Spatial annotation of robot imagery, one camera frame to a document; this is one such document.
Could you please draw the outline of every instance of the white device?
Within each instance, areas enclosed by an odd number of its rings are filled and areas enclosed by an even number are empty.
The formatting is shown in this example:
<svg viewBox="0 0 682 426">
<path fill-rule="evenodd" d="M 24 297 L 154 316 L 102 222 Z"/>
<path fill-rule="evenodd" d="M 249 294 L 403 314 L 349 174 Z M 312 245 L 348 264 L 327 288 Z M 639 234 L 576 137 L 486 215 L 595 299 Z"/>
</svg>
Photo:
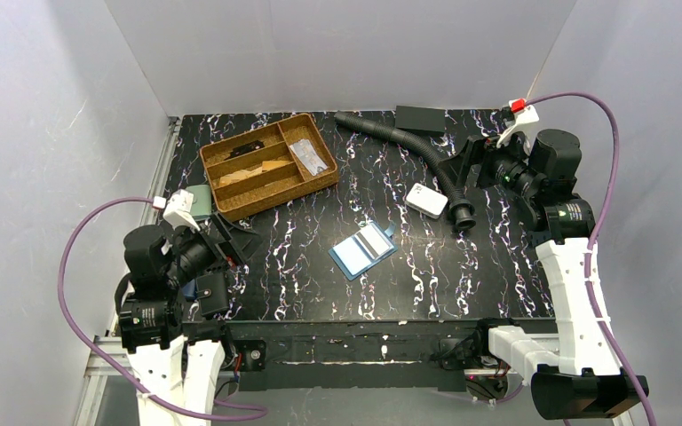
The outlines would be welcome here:
<svg viewBox="0 0 682 426">
<path fill-rule="evenodd" d="M 433 191 L 427 186 L 414 184 L 411 191 L 404 198 L 404 202 L 412 209 L 437 219 L 448 204 L 448 197 Z"/>
</svg>

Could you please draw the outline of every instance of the black plastic mount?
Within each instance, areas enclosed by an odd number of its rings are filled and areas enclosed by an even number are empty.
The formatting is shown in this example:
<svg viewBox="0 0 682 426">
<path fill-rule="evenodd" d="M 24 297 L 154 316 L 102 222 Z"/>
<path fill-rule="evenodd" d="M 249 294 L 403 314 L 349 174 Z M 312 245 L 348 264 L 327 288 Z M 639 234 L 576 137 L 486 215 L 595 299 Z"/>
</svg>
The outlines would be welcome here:
<svg viewBox="0 0 682 426">
<path fill-rule="evenodd" d="M 485 138 L 481 135 L 470 135 L 461 150 L 441 160 L 438 166 L 446 172 L 456 187 L 464 187 L 472 166 L 480 164 L 485 158 L 485 146 L 492 146 L 497 141 L 498 136 Z"/>
<path fill-rule="evenodd" d="M 646 377 L 637 380 L 649 395 Z M 545 420 L 610 419 L 640 402 L 634 384 L 623 371 L 619 375 L 563 375 L 557 367 L 540 365 L 532 376 L 532 399 Z"/>
<path fill-rule="evenodd" d="M 239 340 L 234 342 L 236 351 L 242 355 L 239 371 L 263 371 L 266 369 L 266 342 L 263 340 Z"/>
</svg>

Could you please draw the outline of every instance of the black box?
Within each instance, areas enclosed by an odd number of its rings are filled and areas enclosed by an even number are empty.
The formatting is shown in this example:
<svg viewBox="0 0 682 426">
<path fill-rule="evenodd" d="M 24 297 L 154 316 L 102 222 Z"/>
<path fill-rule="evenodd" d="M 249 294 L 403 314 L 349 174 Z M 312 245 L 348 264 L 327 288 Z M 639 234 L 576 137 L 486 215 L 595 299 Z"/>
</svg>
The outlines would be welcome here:
<svg viewBox="0 0 682 426">
<path fill-rule="evenodd" d="M 446 111 L 416 106 L 397 106 L 396 128 L 418 136 L 441 137 L 446 133 Z"/>
</svg>

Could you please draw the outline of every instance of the marble pattern surface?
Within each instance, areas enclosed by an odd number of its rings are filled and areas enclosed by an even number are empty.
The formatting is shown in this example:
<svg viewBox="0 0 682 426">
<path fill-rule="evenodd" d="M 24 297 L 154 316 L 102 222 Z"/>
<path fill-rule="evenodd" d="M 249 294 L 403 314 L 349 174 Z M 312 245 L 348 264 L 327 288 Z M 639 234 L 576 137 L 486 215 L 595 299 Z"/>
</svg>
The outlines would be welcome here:
<svg viewBox="0 0 682 426">
<path fill-rule="evenodd" d="M 283 114 L 187 115 L 170 166 L 166 195 L 206 183 L 199 149 L 289 117 Z M 361 116 L 394 124 L 392 111 Z M 552 303 L 542 266 L 519 226 L 510 195 L 469 188 L 477 225 L 453 233 L 408 208 L 415 183 L 437 188 L 424 162 L 395 144 L 336 126 L 332 112 L 313 113 L 336 156 L 337 185 L 240 221 L 263 235 L 248 264 L 233 272 L 232 320 L 447 320 L 548 317 Z M 449 155 L 471 134 L 501 130 L 491 110 L 449 110 L 447 134 L 433 145 Z M 368 221 L 396 224 L 399 251 L 355 281 L 328 250 Z"/>
</svg>

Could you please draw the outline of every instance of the blue card holder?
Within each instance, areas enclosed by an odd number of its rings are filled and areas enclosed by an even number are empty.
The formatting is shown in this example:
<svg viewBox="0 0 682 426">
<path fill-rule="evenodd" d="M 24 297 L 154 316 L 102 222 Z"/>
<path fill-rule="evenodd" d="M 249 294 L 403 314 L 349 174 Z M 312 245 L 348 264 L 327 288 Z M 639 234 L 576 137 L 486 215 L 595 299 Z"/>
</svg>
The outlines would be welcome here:
<svg viewBox="0 0 682 426">
<path fill-rule="evenodd" d="M 394 223 L 383 230 L 377 223 L 369 222 L 357 233 L 333 246 L 328 254 L 349 281 L 356 280 L 399 249 L 393 242 L 394 229 Z"/>
</svg>

